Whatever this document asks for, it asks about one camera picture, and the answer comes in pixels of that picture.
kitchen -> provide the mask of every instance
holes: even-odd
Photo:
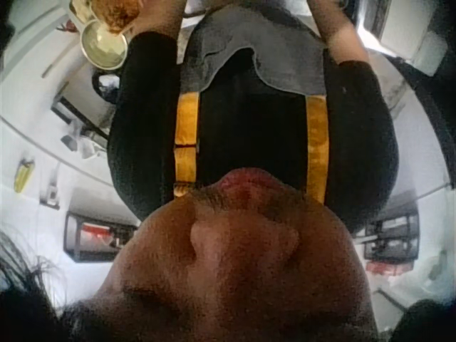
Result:
[[[358,32],[371,49],[371,63],[393,116],[400,149],[396,186],[379,220],[401,218],[410,209],[418,213],[420,221],[420,252],[413,270],[392,276],[385,269],[368,273],[374,308],[378,302],[379,329],[384,331],[398,322],[398,303],[407,308],[418,299],[445,302],[455,297],[455,286],[447,281],[455,279],[455,173],[451,161],[455,155],[448,147],[450,128],[429,110],[428,102],[418,98],[422,91],[408,81],[408,74],[400,72],[407,66],[428,77],[442,70],[451,72],[451,64],[445,63],[454,50],[447,37],[431,30],[432,20],[442,12],[437,4],[377,3],[388,4],[390,15],[382,17],[378,14],[381,6],[373,10],[366,1],[347,1],[343,6],[353,18],[359,16]],[[115,84],[119,71],[99,71],[88,60],[87,51],[81,48],[81,32],[87,23],[70,4],[66,0],[15,2],[11,23],[16,35],[6,50],[0,85],[1,229],[15,236],[25,249],[30,247],[31,257],[46,257],[55,264],[56,273],[61,272],[56,277],[60,281],[49,280],[57,306],[93,294],[110,268],[109,262],[75,262],[64,252],[67,213],[126,226],[139,223],[115,192],[108,168],[106,137],[114,105],[93,87],[94,79]],[[290,0],[287,6],[313,27],[305,1]],[[204,16],[201,1],[189,1],[186,13],[182,53],[185,36]],[[398,32],[412,38],[404,43]],[[33,172],[18,193],[14,187],[18,170],[24,166],[27,173],[27,162],[33,162]],[[43,200],[50,206],[43,205]],[[365,244],[357,249],[367,267]],[[438,267],[444,271],[429,280]],[[93,276],[86,277],[88,272]],[[90,280],[81,285],[81,277]],[[389,299],[378,294],[379,289]]]

metal bowl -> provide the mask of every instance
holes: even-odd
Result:
[[[112,35],[99,20],[92,20],[81,34],[81,48],[97,68],[116,70],[127,58],[128,42],[123,34]]]

orange suspender strap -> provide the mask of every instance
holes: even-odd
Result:
[[[198,113],[200,94],[182,94],[177,104],[174,157],[176,183],[174,196],[187,194],[197,182]]]
[[[329,166],[328,106],[324,96],[308,96],[307,194],[324,204]]]
[[[179,98],[175,136],[176,183],[174,195],[187,194],[197,181],[197,128],[200,94],[186,93]],[[324,203],[329,165],[329,129],[326,98],[308,96],[307,107],[307,194]]]

gray apron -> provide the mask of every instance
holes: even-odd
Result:
[[[325,95],[321,40],[287,10],[232,4],[206,16],[190,37],[181,69],[181,93],[202,92],[239,50],[253,51],[256,74],[272,88]]]

mustache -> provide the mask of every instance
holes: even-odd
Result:
[[[229,198],[223,191],[214,187],[200,187],[191,192],[191,195],[200,204],[204,204],[215,212],[239,209],[239,203]],[[249,210],[265,216],[271,221],[283,223],[285,212],[297,207],[302,208],[306,203],[306,194],[302,191],[274,192],[268,200],[259,206],[250,207]]]

